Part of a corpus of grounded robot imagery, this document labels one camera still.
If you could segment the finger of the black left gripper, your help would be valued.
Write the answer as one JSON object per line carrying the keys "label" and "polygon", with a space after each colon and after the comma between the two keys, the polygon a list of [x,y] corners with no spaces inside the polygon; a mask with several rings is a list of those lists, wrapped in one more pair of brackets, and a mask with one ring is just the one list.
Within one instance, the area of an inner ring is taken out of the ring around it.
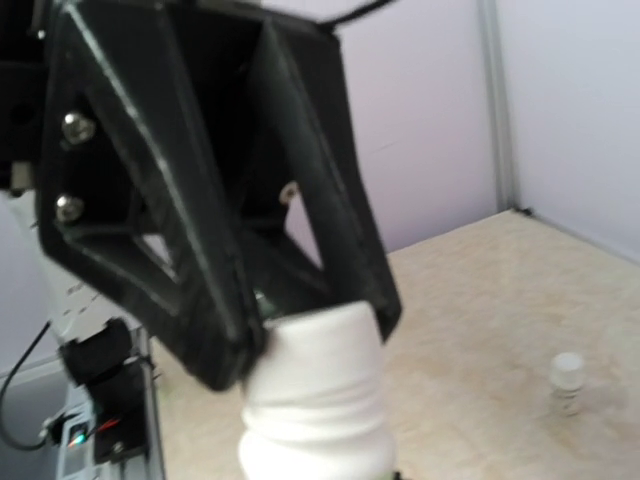
{"label": "finger of the black left gripper", "polygon": [[390,337],[402,304],[358,165],[339,40],[260,27],[242,93],[257,138],[238,237],[257,315],[365,302]]}

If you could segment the small white pill bottle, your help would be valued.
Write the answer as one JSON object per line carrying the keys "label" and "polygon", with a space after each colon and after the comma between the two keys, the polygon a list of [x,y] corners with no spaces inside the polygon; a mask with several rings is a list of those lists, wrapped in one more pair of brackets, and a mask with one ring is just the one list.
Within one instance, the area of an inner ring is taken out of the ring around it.
{"label": "small white pill bottle", "polygon": [[585,363],[575,352],[556,355],[549,370],[550,399],[553,409],[564,416],[579,411],[580,393],[585,384]]}

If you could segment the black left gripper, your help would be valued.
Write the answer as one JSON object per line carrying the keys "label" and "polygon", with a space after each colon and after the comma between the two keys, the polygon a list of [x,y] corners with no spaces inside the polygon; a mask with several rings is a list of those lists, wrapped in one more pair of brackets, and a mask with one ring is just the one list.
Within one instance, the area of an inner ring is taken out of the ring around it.
{"label": "black left gripper", "polygon": [[5,1],[1,188],[40,256],[202,384],[264,344],[252,300],[346,297],[337,36],[239,2]]}

